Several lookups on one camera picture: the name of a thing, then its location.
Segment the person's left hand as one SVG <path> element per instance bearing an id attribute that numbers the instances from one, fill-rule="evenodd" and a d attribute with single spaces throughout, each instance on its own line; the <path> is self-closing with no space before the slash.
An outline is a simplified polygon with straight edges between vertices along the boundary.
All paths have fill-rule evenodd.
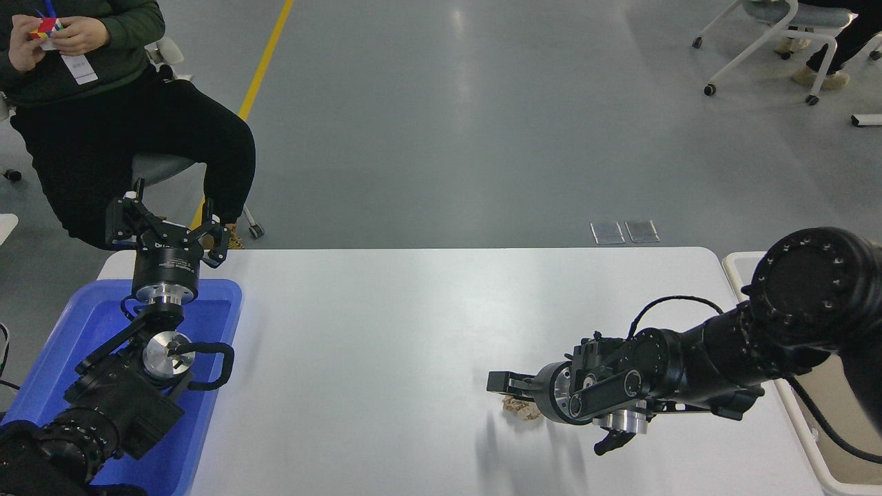
<path id="1" fill-rule="evenodd" d="M 82 56 L 110 43 L 110 33 L 100 19 L 75 16 L 59 20 L 63 28 L 51 34 L 51 41 L 64 56 Z"/>

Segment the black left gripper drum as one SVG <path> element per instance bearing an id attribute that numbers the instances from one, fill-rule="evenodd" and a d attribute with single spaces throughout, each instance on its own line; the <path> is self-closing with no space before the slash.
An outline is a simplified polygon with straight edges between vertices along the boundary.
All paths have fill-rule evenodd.
<path id="1" fill-rule="evenodd" d="M 196 290 L 203 249 L 192 239 L 185 226 L 146 228 L 136 236 L 138 250 L 132 288 L 142 290 L 154 285 L 179 285 Z"/>

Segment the person's right hand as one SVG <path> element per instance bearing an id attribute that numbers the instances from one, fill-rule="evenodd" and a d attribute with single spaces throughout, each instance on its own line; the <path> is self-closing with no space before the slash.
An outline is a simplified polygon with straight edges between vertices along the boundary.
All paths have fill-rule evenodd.
<path id="1" fill-rule="evenodd" d="M 19 73 L 31 72 L 46 56 L 46 52 L 41 48 L 46 40 L 40 37 L 30 38 L 30 32 L 40 28 L 41 25 L 42 18 L 23 14 L 12 16 L 8 58 L 13 69 Z"/>

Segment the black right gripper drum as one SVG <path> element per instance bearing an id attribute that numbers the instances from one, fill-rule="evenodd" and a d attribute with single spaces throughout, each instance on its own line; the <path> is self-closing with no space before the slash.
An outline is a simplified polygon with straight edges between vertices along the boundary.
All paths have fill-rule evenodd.
<path id="1" fill-rule="evenodd" d="M 542 415 L 552 422 L 572 424 L 569 411 L 571 362 L 546 364 L 532 379 L 532 398 Z"/>

